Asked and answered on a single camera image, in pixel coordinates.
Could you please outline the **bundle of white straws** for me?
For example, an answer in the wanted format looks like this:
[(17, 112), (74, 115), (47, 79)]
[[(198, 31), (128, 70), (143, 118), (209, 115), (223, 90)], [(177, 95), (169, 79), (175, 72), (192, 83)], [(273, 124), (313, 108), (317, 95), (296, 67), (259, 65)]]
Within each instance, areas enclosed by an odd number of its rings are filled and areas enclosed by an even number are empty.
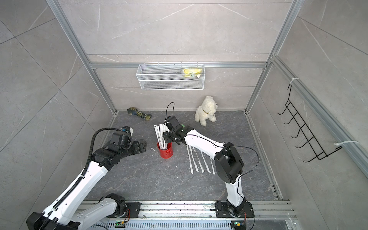
[(165, 142), (163, 135), (164, 132), (168, 132), (169, 129), (165, 124), (154, 125), (154, 129), (157, 136), (159, 148), (161, 150), (166, 150), (168, 148), (168, 144)]

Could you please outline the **red cup container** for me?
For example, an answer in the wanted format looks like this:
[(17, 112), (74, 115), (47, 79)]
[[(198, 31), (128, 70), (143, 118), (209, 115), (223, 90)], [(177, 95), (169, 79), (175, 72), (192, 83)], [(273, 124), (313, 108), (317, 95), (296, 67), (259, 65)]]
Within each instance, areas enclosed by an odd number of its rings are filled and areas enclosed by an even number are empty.
[(168, 143), (167, 149), (161, 149), (159, 143), (157, 143), (157, 148), (162, 158), (169, 159), (173, 156), (172, 143)]

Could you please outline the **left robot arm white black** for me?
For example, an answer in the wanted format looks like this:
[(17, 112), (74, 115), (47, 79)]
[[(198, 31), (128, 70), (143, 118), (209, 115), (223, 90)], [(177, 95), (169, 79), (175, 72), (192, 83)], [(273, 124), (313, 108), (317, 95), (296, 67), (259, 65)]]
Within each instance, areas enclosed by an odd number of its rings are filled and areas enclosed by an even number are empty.
[(32, 213), (27, 221), (30, 230), (86, 230), (105, 217), (129, 217), (130, 210), (125, 198), (117, 194), (108, 194), (92, 208), (77, 212), (78, 207), (94, 186), (121, 159), (146, 151), (147, 143), (133, 141), (127, 146), (108, 142), (96, 150), (88, 166), (73, 183), (41, 213)]

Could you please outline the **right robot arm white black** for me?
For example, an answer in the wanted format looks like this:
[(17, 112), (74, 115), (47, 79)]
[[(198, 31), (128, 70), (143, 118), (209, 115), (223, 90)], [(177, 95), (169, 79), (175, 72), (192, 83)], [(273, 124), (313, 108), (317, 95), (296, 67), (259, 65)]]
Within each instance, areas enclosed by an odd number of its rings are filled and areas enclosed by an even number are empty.
[(226, 185), (228, 214), (235, 218), (243, 214), (253, 218), (255, 216), (253, 207), (246, 201), (241, 191), (241, 177), (245, 175), (242, 170), (244, 163), (236, 146), (230, 142), (224, 144), (211, 140), (194, 128), (180, 124), (175, 116), (166, 117), (164, 124), (169, 129), (163, 135), (166, 142), (192, 146), (214, 160), (216, 174)]

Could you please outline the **camouflage cloth piece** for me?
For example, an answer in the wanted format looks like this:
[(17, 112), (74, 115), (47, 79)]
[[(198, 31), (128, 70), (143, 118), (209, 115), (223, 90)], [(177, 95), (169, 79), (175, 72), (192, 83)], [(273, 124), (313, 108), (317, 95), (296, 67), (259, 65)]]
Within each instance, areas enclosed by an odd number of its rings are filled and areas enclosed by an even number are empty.
[(151, 114), (146, 114), (144, 112), (141, 112), (135, 107), (130, 107), (129, 109), (127, 109), (127, 112), (129, 115), (137, 116), (145, 120), (150, 120), (151, 118)]

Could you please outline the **white plush dog toy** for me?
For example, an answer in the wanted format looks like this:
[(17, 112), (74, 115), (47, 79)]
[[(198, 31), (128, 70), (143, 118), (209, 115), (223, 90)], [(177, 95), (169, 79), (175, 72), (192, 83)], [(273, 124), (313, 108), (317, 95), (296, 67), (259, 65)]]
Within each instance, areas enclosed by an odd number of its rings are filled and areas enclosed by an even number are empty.
[(195, 121), (204, 127), (207, 125), (207, 119), (211, 122), (216, 122), (215, 113), (217, 108), (218, 104), (214, 101), (214, 98), (212, 96), (206, 96), (202, 105), (196, 110)]

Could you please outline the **yellow sponge in basket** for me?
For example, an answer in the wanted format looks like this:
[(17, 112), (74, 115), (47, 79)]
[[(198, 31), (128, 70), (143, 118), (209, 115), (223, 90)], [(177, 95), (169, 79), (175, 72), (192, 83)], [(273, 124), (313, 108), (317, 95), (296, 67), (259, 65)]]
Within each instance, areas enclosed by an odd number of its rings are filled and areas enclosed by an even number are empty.
[(203, 75), (203, 68), (183, 68), (181, 73), (185, 78), (200, 78)]

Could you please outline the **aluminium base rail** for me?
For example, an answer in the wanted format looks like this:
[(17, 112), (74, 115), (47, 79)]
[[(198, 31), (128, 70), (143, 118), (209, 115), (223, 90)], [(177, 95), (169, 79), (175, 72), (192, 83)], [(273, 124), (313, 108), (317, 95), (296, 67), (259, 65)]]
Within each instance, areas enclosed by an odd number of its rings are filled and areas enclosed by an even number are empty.
[[(214, 201), (127, 201), (130, 218), (139, 220), (184, 220), (184, 219), (228, 219), (242, 220), (244, 215), (234, 218), (224, 214)], [(296, 220), (297, 216), (288, 201), (251, 201), (253, 216), (247, 215), (248, 220)]]

